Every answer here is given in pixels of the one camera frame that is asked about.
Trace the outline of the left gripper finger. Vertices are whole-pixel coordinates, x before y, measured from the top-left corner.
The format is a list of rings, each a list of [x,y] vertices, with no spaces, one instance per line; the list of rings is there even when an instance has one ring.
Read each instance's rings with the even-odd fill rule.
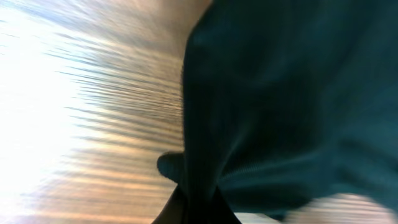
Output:
[[[179,186],[184,172],[184,156],[182,152],[168,152],[157,160],[157,168],[161,175],[177,183],[175,190],[162,211],[152,224],[183,224],[187,198]]]

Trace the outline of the black t-shirt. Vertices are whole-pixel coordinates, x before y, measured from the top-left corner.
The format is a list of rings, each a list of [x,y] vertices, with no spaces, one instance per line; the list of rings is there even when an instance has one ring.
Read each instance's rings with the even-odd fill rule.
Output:
[[[279,215],[365,195],[397,210],[397,2],[213,1],[183,63],[190,219],[217,190]]]

